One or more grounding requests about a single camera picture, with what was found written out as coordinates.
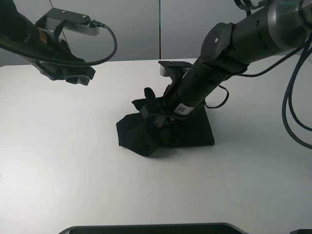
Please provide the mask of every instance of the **black robotic arm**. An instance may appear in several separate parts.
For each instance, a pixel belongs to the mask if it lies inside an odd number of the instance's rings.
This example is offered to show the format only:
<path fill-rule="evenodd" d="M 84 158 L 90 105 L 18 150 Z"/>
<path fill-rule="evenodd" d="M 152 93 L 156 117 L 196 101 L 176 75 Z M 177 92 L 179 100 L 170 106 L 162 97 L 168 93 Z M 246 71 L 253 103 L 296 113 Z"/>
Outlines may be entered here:
<path fill-rule="evenodd" d="M 96 36 L 99 27 L 106 28 L 114 40 L 113 52 L 99 61 L 85 62 L 75 57 L 67 42 L 59 39 L 63 29 Z M 87 15 L 52 8 L 33 24 L 17 11 L 12 0 L 0 0 L 0 48 L 21 56 L 51 80 L 88 85 L 95 74 L 90 66 L 111 59 L 117 51 L 117 40 L 107 25 Z"/>
<path fill-rule="evenodd" d="M 242 75 L 250 63 L 297 48 L 293 55 L 310 43 L 305 44 L 312 30 L 311 9 L 312 0 L 273 0 L 237 24 L 217 24 L 193 65 L 160 61 L 173 82 L 162 97 L 146 88 L 146 98 L 133 102 L 140 113 L 117 123 L 119 145 L 143 156 L 157 147 L 214 145 L 205 98 L 221 82 Z"/>

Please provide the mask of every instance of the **black cable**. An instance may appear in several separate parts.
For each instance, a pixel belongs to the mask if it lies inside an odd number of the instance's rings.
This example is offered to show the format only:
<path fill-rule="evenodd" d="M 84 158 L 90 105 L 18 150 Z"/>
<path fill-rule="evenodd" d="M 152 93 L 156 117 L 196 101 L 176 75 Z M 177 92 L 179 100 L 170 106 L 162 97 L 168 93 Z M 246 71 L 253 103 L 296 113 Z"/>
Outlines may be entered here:
<path fill-rule="evenodd" d="M 98 27 L 103 27 L 105 29 L 107 29 L 107 31 L 110 32 L 110 34 L 113 37 L 113 41 L 114 41 L 114 49 L 112 51 L 112 53 L 107 56 L 106 58 L 103 58 L 101 60 L 98 61 L 93 61 L 93 62 L 72 62 L 72 61 L 67 61 L 67 60 L 61 60 L 61 59 L 55 59 L 55 58 L 49 58 L 49 57 L 43 57 L 43 56 L 38 56 L 38 55 L 34 55 L 25 51 L 21 51 L 18 49 L 14 49 L 10 46 L 4 45 L 4 44 L 0 44 L 0 48 L 10 51 L 14 54 L 18 54 L 30 59 L 34 59 L 34 60 L 39 60 L 39 61 L 43 61 L 43 62 L 47 62 L 47 63 L 51 63 L 51 64 L 57 64 L 57 65 L 62 65 L 62 66 L 72 66 L 72 67 L 89 67 L 89 66 L 95 66 L 95 65 L 99 65 L 102 64 L 104 62 L 107 62 L 108 60 L 110 60 L 116 53 L 117 51 L 117 39 L 116 36 L 114 34 L 114 32 L 105 24 L 100 23 L 98 25 Z"/>
<path fill-rule="evenodd" d="M 303 60 L 302 63 L 304 63 L 304 61 L 305 61 L 305 60 L 308 58 L 308 56 L 309 56 L 309 55 L 308 55 L 308 49 L 309 49 L 310 44 L 311 44 L 311 41 L 312 41 L 312 35 L 309 37 L 308 41 L 309 41 L 310 43 L 308 43 L 308 44 L 305 45 L 305 48 L 304 48 L 304 50 L 303 50 L 303 52 L 302 52 L 302 56 L 300 57 L 300 59 Z M 294 82 L 295 82 L 295 80 L 293 81 L 293 84 L 292 84 L 292 86 L 291 86 L 291 89 L 290 89 L 290 92 L 289 92 L 289 96 L 288 96 L 288 106 L 289 106 L 289 110 L 290 110 L 290 112 L 291 112 L 291 115 L 292 115 L 293 119 L 295 120 L 295 122 L 296 122 L 300 127 L 304 128 L 305 130 L 308 130 L 308 131 L 312 132 L 312 128 L 310 128 L 310 127 L 306 126 L 305 124 L 303 124 L 303 123 L 298 119 L 298 117 L 297 117 L 297 115 L 296 115 L 296 113 L 295 113 L 295 111 L 294 111 L 294 109 L 293 109 L 293 86 L 294 86 Z"/>
<path fill-rule="evenodd" d="M 252 14 L 251 10 L 264 7 L 270 3 L 270 0 L 261 0 L 258 5 L 254 5 L 251 0 L 234 0 L 239 9 L 246 11 L 247 17 Z"/>
<path fill-rule="evenodd" d="M 265 69 L 262 72 L 259 72 L 257 74 L 240 74 L 237 75 L 239 77 L 259 77 L 263 74 L 266 74 L 267 72 L 269 72 L 270 70 L 272 70 L 273 68 L 277 67 L 278 65 L 280 65 L 281 63 L 283 63 L 284 61 L 286 61 L 287 59 L 289 59 L 291 56 L 295 55 L 296 53 L 298 53 L 300 50 L 302 50 L 302 48 L 307 44 L 307 42 L 305 42 L 303 45 L 299 46 L 297 49 L 291 51 L 289 54 L 287 54 L 286 56 L 284 56 L 282 59 L 280 59 L 279 61 L 277 61 L 275 64 L 273 64 L 271 67 Z"/>
<path fill-rule="evenodd" d="M 225 97 L 224 101 L 223 101 L 220 105 L 218 105 L 218 106 L 207 106 L 207 105 L 206 105 L 206 107 L 207 107 L 208 109 L 217 109 L 217 108 L 220 108 L 220 107 L 224 106 L 224 104 L 229 100 L 229 97 L 230 97 L 230 92 L 229 92 L 229 90 L 227 90 L 227 89 L 226 89 L 225 87 L 223 87 L 222 85 L 219 85 L 218 87 L 221 88 L 221 89 L 224 89 L 224 90 L 226 91 L 226 97 Z"/>
<path fill-rule="evenodd" d="M 287 100 L 289 99 L 289 96 L 292 94 L 292 89 L 293 89 L 293 84 L 297 78 L 297 75 L 299 73 L 299 70 L 300 68 L 302 67 L 304 61 L 308 58 L 308 56 L 312 54 L 312 49 L 310 49 L 307 53 L 304 53 L 301 55 L 294 71 L 293 71 L 293 74 L 292 74 L 292 77 L 291 77 L 291 80 L 287 86 L 287 89 L 286 89 L 286 92 L 285 92 L 285 95 L 284 95 L 284 99 L 283 99 L 283 105 L 282 105 L 282 118 L 283 118 L 283 123 L 284 123 L 284 126 L 286 128 L 286 131 L 287 133 L 297 142 L 299 143 L 300 145 L 304 146 L 304 147 L 307 147 L 309 149 L 312 149 L 312 145 L 302 141 L 301 139 L 299 139 L 294 133 L 293 131 L 291 130 L 289 124 L 288 124 L 288 121 L 287 121 L 287 115 L 286 115 L 286 106 L 287 106 Z"/>

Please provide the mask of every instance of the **gray wall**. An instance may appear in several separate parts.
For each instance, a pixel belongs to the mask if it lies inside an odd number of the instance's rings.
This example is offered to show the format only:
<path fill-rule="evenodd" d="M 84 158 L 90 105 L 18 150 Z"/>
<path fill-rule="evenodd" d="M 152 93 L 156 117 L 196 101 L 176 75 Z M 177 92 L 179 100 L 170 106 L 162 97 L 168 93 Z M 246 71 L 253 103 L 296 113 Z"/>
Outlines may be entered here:
<path fill-rule="evenodd" d="M 49 0 L 14 0 L 14 3 L 18 11 L 33 23 L 52 8 Z M 0 49 L 0 67 L 18 64 L 26 64 L 26 62 L 16 55 Z"/>
<path fill-rule="evenodd" d="M 159 58 L 158 0 L 52 0 L 56 8 L 87 14 L 116 34 L 118 51 L 112 60 Z M 86 61 L 110 54 L 113 41 L 101 29 L 96 37 L 64 31 L 73 54 Z"/>
<path fill-rule="evenodd" d="M 208 32 L 246 17 L 234 0 L 161 0 L 161 58 L 197 58 Z"/>

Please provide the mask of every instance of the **orange label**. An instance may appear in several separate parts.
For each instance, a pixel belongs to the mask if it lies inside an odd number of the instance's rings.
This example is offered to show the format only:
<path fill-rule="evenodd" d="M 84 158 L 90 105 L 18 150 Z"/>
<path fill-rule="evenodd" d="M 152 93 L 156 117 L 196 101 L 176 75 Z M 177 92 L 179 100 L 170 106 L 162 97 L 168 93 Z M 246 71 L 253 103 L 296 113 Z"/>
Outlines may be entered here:
<path fill-rule="evenodd" d="M 44 33 L 43 31 L 41 31 L 41 30 L 39 30 L 39 38 L 40 38 L 40 40 L 41 40 L 44 44 L 47 43 L 47 36 L 46 36 L 45 33 Z"/>

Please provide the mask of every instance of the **white table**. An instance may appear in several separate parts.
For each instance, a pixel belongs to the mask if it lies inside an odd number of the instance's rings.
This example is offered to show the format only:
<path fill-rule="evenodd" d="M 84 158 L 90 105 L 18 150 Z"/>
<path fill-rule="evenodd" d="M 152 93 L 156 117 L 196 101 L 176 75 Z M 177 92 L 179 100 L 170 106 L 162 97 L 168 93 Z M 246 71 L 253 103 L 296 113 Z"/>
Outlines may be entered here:
<path fill-rule="evenodd" d="M 278 59 L 256 62 L 249 72 Z M 228 103 L 208 110 L 215 146 L 160 149 L 153 158 L 119 147 L 116 122 L 136 112 L 131 101 L 143 98 L 145 87 L 160 96 L 170 83 L 157 61 L 97 66 L 87 87 L 50 81 L 30 65 L 0 68 L 0 233 L 211 222 L 250 234 L 312 228 L 312 151 L 288 136 L 281 118 L 297 59 L 260 78 L 223 83 Z M 309 125 L 311 88 L 307 62 L 294 106 Z M 207 102 L 224 97 L 216 90 Z"/>

